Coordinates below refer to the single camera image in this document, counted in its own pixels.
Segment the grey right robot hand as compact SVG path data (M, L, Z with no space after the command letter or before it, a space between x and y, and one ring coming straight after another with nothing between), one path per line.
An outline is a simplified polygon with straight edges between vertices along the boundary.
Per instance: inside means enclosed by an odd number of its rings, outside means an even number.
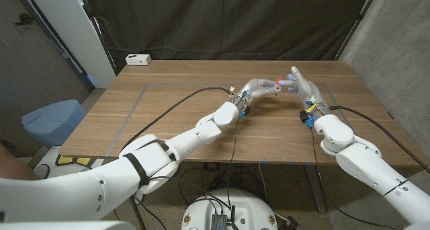
M312 108L310 113L315 119L330 114L329 105L321 96L318 87L305 79L297 67L291 68L291 73L287 75L286 79L277 79L275 82L279 86L285 87L289 92L296 94L305 110Z

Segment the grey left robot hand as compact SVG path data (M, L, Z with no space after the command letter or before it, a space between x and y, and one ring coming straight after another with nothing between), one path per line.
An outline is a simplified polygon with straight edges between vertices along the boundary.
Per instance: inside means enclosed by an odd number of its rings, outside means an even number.
M237 107L248 106L256 98L265 94L277 94L281 87L272 80L252 79L237 94L234 95L232 102Z

